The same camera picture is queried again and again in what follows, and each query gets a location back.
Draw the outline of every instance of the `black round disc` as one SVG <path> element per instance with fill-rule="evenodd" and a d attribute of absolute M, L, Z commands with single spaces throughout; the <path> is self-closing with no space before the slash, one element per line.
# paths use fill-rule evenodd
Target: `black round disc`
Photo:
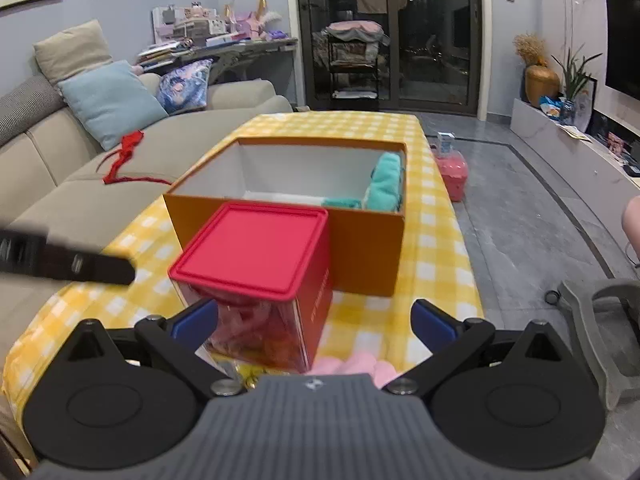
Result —
<path fill-rule="evenodd" d="M 116 469 L 171 449 L 197 415 L 193 393 L 176 377 L 87 360 L 44 375 L 22 420 L 40 457 L 72 468 Z"/>
<path fill-rule="evenodd" d="M 604 429 L 586 378 L 526 359 L 463 372 L 439 387 L 434 422 L 452 444 L 493 465 L 541 470 L 590 456 Z"/>

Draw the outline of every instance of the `paper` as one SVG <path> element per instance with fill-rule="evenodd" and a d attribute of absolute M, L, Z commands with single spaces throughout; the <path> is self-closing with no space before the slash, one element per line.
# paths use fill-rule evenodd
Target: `paper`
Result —
<path fill-rule="evenodd" d="M 591 137 L 586 136 L 575 126 L 564 126 L 564 124 L 558 124 L 558 128 L 566 132 L 566 134 L 569 135 L 569 137 L 571 137 L 572 139 L 586 140 L 587 142 L 591 142 Z"/>

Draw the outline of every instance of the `gray gripper base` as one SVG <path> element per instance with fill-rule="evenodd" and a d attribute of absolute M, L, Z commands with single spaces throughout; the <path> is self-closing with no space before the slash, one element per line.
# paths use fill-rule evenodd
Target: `gray gripper base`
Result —
<path fill-rule="evenodd" d="M 172 450 L 120 471 L 44 463 L 31 480 L 604 480 L 587 459 L 538 473 L 487 465 L 444 440 L 417 397 L 369 376 L 267 376 L 212 400 Z"/>
<path fill-rule="evenodd" d="M 627 377 L 620 372 L 600 335 L 593 307 L 593 301 L 600 298 L 627 300 L 637 319 L 640 282 L 615 279 L 577 283 L 565 280 L 558 292 L 561 298 L 558 306 L 570 310 L 574 317 L 580 349 L 598 383 L 600 399 L 606 408 L 613 410 L 622 398 L 640 397 L 640 377 Z"/>

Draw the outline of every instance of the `yellow checkered tablecloth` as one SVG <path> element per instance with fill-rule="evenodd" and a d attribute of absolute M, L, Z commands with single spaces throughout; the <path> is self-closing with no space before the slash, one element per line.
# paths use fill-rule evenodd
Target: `yellow checkered tablecloth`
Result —
<path fill-rule="evenodd" d="M 411 332 L 415 298 L 427 298 L 459 319 L 482 316 L 456 216 L 415 116 L 353 111 L 263 115 L 240 126 L 205 157 L 246 136 L 349 137 L 406 145 L 406 217 L 396 293 L 374 298 L 334 292 L 319 355 L 346 359 L 353 351 L 366 350 L 407 370 L 430 355 Z M 97 318 L 107 328 L 121 328 L 151 313 L 171 317 L 182 309 L 166 274 L 180 245 L 162 197 L 105 252 L 128 254 L 135 261 L 135 282 L 129 288 L 66 286 L 47 301 L 9 352 L 2 388 L 19 422 L 33 387 L 81 319 Z"/>

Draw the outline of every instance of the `teal plush cloth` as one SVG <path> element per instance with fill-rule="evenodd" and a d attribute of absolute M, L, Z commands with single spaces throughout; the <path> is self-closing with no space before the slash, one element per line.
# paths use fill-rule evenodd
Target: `teal plush cloth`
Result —
<path fill-rule="evenodd" d="M 383 153 L 373 170 L 365 208 L 396 211 L 400 204 L 402 161 L 397 153 Z"/>
<path fill-rule="evenodd" d="M 83 72 L 58 86 L 71 111 L 104 150 L 117 146 L 122 136 L 168 117 L 126 61 Z"/>
<path fill-rule="evenodd" d="M 357 198 L 325 198 L 322 207 L 346 207 L 349 209 L 360 209 L 360 200 Z"/>

